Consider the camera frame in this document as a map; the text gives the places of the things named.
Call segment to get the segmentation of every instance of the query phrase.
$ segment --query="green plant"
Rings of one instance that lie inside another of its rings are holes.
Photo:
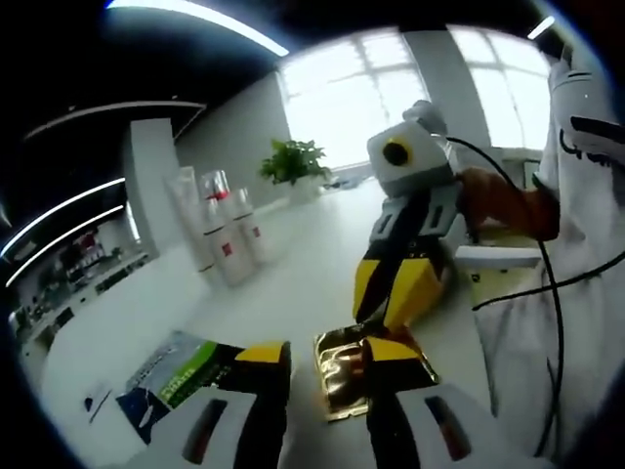
[[[306,143],[271,140],[271,147],[273,156],[263,160],[259,174],[274,184],[289,182],[294,185],[305,176],[321,176],[327,179],[330,174],[329,168],[319,165],[318,160],[325,157],[325,153],[314,145],[314,141]]]

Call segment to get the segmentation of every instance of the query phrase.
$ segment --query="orange glove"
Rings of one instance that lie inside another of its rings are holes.
[[[550,193],[523,191],[523,203],[517,191],[498,174],[468,168],[457,178],[463,186],[458,208],[470,228],[477,229],[490,217],[535,239],[558,236],[560,203]]]

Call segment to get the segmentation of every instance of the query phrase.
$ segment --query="black cable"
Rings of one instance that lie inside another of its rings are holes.
[[[623,259],[625,259],[625,251],[621,252],[618,256],[616,256],[611,261],[608,261],[605,264],[602,264],[591,271],[585,272],[584,274],[580,274],[579,276],[571,277],[564,281],[559,281],[558,283],[556,283],[556,288],[562,288],[563,286],[573,285],[574,283],[587,280],[592,277],[598,277],[602,272],[605,272],[608,269],[611,269],[616,264],[621,262]],[[512,293],[510,295],[504,295],[504,296],[498,296],[496,298],[491,298],[490,300],[484,301],[474,306],[473,311],[480,310],[485,306],[492,305],[493,303],[498,303],[500,301],[505,301],[505,300],[514,300],[515,298],[521,298],[522,296],[529,296],[529,295],[534,295],[536,293],[542,293],[549,289],[551,289],[551,285],[541,286],[539,288],[532,288],[530,290],[519,291],[517,293]]]
[[[453,142],[456,144],[464,145],[465,147],[471,149],[475,153],[479,154],[482,158],[484,158],[490,165],[499,173],[499,175],[504,178],[504,180],[508,183],[508,185],[514,189],[515,193],[519,196],[520,200],[522,200],[522,206],[527,212],[526,215],[528,220],[531,221],[532,214],[527,204],[527,201],[523,197],[522,191],[515,185],[515,183],[510,179],[510,176],[506,174],[506,172],[497,164],[497,162],[492,159],[488,154],[479,149],[473,144],[466,142],[462,139],[447,137],[449,142]],[[556,310],[556,326],[558,330],[558,369],[556,372],[556,382],[552,387],[552,401],[549,410],[549,414],[547,415],[547,420],[545,421],[545,426],[543,428],[543,433],[540,437],[538,447],[536,452],[534,452],[534,456],[539,456],[542,454],[547,442],[549,440],[549,434],[551,433],[551,427],[556,419],[556,415],[558,414],[558,405],[560,401],[560,392],[563,386],[563,372],[564,372],[564,326],[563,326],[563,311],[562,306],[560,304],[560,295],[558,294],[558,287],[556,283],[556,277],[554,276],[554,270],[551,265],[551,261],[549,259],[549,254],[547,253],[547,249],[545,248],[545,243],[541,240],[538,240],[538,247],[540,248],[540,253],[543,257],[543,262],[545,263],[545,270],[547,271],[547,277],[549,278],[549,286],[547,289],[551,289],[552,294],[554,296],[554,308]]]

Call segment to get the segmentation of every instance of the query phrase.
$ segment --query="white table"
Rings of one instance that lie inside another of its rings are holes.
[[[111,288],[55,340],[42,399],[90,466],[120,463],[144,448],[114,399],[88,424],[85,394],[99,380],[117,394],[176,327],[249,346],[290,340],[295,368],[286,467],[374,467],[363,418],[327,425],[318,404],[313,337],[354,323],[354,272],[384,195],[375,182],[263,215],[274,260],[235,289],[209,287],[181,246]],[[483,358],[467,288],[448,295],[414,334],[435,370],[489,408]]]

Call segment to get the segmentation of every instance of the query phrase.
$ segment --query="potted plant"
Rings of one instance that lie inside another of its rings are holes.
[[[330,170],[319,165],[325,157],[314,141],[271,140],[273,156],[263,160],[260,175],[275,185],[283,185],[292,202],[301,203],[319,193],[319,178],[327,179]]]

